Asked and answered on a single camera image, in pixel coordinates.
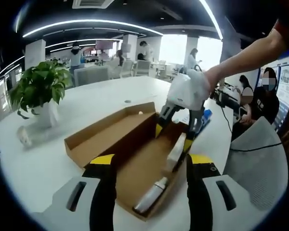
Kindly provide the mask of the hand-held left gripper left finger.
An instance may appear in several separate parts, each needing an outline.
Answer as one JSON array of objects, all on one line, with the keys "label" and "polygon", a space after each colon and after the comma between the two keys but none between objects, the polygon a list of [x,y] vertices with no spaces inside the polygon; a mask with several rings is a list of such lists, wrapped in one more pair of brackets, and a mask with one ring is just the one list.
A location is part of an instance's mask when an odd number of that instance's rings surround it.
[{"label": "hand-held left gripper left finger", "polygon": [[117,169],[114,154],[94,158],[80,177],[54,195],[44,211],[56,231],[112,231]]}]

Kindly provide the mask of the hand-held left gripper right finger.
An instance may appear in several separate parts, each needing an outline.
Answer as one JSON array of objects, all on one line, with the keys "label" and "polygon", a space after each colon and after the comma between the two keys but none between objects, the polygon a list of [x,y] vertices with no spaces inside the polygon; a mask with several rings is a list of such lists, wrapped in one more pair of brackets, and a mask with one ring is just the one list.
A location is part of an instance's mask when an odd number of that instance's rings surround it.
[{"label": "hand-held left gripper right finger", "polygon": [[188,154],[186,177],[190,230],[253,230],[247,191],[230,176],[221,175],[209,157]]}]

